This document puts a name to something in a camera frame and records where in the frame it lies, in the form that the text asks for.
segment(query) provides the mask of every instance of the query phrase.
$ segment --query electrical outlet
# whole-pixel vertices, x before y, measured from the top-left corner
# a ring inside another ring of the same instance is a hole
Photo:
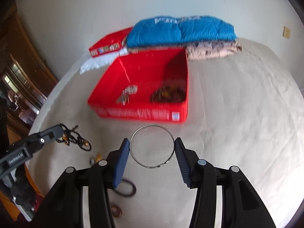
[[[290,39],[290,33],[291,33],[291,30],[287,27],[284,27],[283,37],[286,39]]]

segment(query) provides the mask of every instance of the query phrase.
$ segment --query blue pillow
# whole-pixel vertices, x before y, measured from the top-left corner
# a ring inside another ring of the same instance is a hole
[[[129,48],[203,40],[235,40],[233,25],[211,16],[165,17],[139,21],[127,37]]]

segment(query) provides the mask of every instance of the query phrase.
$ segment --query folded blanket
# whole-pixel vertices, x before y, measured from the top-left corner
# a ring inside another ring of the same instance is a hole
[[[182,44],[203,40],[235,40],[233,25],[211,16],[154,17],[138,22],[127,47]]]
[[[186,47],[188,60],[207,60],[223,58],[242,51],[242,46],[235,41],[204,41]]]
[[[206,60],[223,58],[242,51],[242,46],[236,41],[201,41],[190,44],[162,45],[154,47],[128,48],[128,52],[135,54],[148,50],[165,50],[169,48],[185,47],[188,60]]]

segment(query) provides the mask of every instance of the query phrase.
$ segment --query silver bangle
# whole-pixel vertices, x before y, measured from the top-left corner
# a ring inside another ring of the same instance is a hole
[[[142,164],[141,162],[139,162],[139,161],[135,158],[135,156],[134,156],[134,154],[133,154],[133,151],[132,151],[132,139],[133,139],[134,135],[135,135],[137,132],[139,132],[139,131],[141,131],[141,130],[143,130],[143,129],[145,129],[145,128],[149,128],[149,127],[158,127],[158,128],[162,128],[163,130],[167,131],[167,133],[171,136],[171,138],[172,138],[172,140],[173,140],[173,151],[172,151],[172,154],[170,155],[170,157],[169,157],[164,163],[159,164],[159,165],[156,165],[156,166],[147,166],[147,165]],[[158,124],[148,124],[148,125],[142,126],[141,128],[139,128],[138,130],[136,130],[136,131],[134,132],[134,134],[132,135],[132,137],[131,137],[131,139],[130,139],[130,153],[131,153],[132,158],[136,161],[136,163],[138,163],[139,165],[141,165],[141,166],[143,166],[143,167],[145,167],[145,168],[148,168],[148,169],[155,169],[155,168],[162,167],[164,164],[169,163],[170,159],[173,157],[173,154],[174,154],[174,138],[173,138],[173,135],[170,133],[169,130],[167,130],[166,128],[164,128],[163,126],[160,126],[160,125],[158,125]]]

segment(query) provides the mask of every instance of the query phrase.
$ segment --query copper ring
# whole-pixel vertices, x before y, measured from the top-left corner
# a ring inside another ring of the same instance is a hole
[[[123,214],[121,208],[117,205],[111,205],[111,211],[112,211],[112,215],[115,218],[120,218],[121,215]]]

